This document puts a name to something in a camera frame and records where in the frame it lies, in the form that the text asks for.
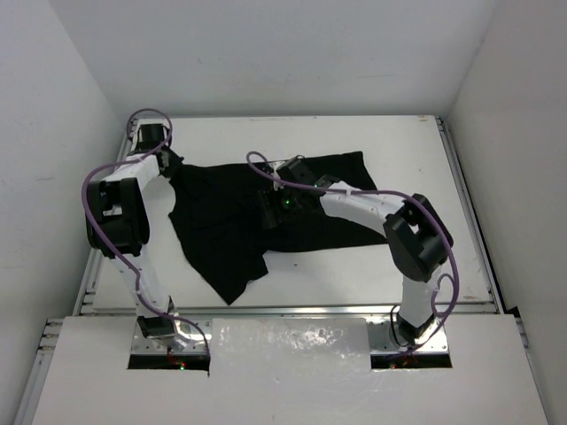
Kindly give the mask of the black t-shirt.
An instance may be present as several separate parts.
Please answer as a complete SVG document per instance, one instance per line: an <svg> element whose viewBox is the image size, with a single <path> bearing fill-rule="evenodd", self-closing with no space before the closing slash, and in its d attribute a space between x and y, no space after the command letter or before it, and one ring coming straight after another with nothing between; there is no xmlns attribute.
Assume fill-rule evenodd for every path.
<svg viewBox="0 0 567 425"><path fill-rule="evenodd" d="M190 265L228 305L249 282L268 274L267 251L309 252L381 245L383 236L324 215L311 191L282 189L266 205L273 183L247 164L181 165L169 180L169 219Z"/></svg>

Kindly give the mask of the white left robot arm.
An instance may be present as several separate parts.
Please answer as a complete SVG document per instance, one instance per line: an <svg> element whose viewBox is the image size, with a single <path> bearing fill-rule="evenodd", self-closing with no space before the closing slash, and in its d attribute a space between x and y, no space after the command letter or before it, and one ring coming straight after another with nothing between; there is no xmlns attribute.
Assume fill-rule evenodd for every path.
<svg viewBox="0 0 567 425"><path fill-rule="evenodd" d="M181 352L190 335L151 263L147 250L150 222L142 196L148 183L171 176L181 165L170 143L171 129L165 125L139 125L133 134L133 150L111 174L98 181L89 178L82 201L89 244L119 271L136 304L142 337L158 349Z"/></svg>

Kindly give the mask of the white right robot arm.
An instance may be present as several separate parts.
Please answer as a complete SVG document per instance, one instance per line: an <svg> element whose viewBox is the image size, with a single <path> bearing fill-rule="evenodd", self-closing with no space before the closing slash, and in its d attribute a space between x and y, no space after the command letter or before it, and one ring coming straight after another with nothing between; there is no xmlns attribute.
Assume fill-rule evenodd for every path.
<svg viewBox="0 0 567 425"><path fill-rule="evenodd" d="M270 182L260 194L264 223L273 228L301 214L319 213L347 220L378 233L402 275L402 300L391 312L391 336L397 357L422 348L441 330L447 316L436 307L442 280L459 288L453 239L428 198L395 190L355 188L337 177L316 176L301 156L283 163L251 163Z"/></svg>

